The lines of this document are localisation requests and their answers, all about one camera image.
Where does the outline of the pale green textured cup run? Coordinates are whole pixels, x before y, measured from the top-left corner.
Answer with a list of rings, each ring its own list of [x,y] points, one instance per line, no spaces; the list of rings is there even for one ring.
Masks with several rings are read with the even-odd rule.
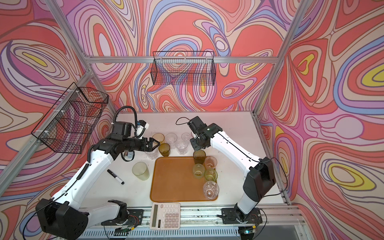
[[[205,176],[205,171],[206,171],[206,168],[204,165],[202,164],[195,164],[193,166],[193,176],[196,178],[196,179],[201,179]]]

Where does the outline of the brown textured cup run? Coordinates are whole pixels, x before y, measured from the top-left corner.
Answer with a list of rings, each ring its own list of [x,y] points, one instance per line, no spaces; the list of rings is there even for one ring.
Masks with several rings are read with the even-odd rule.
[[[204,150],[194,151],[193,158],[194,158],[195,164],[203,165],[205,162],[206,156],[207,155],[206,155],[206,152]]]

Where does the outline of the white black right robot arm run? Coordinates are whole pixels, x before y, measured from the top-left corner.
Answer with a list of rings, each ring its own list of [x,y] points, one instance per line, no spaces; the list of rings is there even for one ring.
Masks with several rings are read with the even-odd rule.
[[[257,204],[276,184],[273,162],[268,157],[262,159],[241,147],[217,124],[208,126],[203,123],[200,117],[194,117],[187,122],[187,125],[194,134],[190,143],[195,151],[213,147],[235,163],[243,172],[245,177],[244,194],[231,209],[234,218],[230,221],[246,222],[252,211],[256,209]]]

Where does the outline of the green ribbed glass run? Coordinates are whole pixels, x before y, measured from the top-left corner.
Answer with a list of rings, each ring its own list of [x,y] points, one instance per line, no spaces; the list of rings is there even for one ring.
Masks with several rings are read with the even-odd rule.
[[[205,171],[205,179],[206,179],[206,181],[216,182],[217,179],[218,179],[217,171],[215,169],[213,169],[213,168],[206,169],[206,171]]]

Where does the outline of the pink textured cup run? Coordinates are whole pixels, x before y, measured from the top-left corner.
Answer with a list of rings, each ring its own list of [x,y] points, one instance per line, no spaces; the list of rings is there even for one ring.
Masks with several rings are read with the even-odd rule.
[[[204,166],[206,169],[215,169],[218,164],[218,161],[213,156],[207,156],[204,161]]]

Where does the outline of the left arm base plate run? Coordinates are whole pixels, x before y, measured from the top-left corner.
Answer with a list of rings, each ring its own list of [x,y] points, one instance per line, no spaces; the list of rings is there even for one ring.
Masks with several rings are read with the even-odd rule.
[[[142,224],[143,221],[143,209],[128,209],[127,218],[124,221],[121,220],[108,220],[101,223],[102,226],[128,226],[134,227]]]

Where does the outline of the small clear glass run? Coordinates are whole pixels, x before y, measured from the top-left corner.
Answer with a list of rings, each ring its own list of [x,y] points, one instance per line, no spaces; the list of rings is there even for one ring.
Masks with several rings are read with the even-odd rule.
[[[183,133],[181,137],[183,141],[189,141],[192,138],[192,135],[190,133]]]

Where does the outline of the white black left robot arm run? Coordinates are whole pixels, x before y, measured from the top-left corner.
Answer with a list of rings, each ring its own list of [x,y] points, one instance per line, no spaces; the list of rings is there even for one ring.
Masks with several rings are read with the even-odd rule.
[[[119,122],[117,117],[122,110],[132,110],[134,123]],[[127,204],[118,200],[82,208],[85,196],[100,175],[108,170],[117,157],[128,152],[152,152],[160,142],[153,138],[144,138],[149,125],[138,120],[132,106],[118,109],[112,121],[112,132],[92,145],[87,152],[87,160],[64,187],[50,199],[41,199],[36,205],[36,215],[44,233],[66,240],[76,240],[89,227],[112,221],[123,225],[129,219]]]

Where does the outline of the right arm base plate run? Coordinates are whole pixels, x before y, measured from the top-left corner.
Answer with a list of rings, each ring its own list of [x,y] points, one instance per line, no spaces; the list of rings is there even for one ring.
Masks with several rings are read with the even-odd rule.
[[[225,225],[253,224],[258,226],[263,223],[262,214],[258,208],[253,208],[248,214],[244,214],[236,208],[222,208],[218,217],[222,219]]]

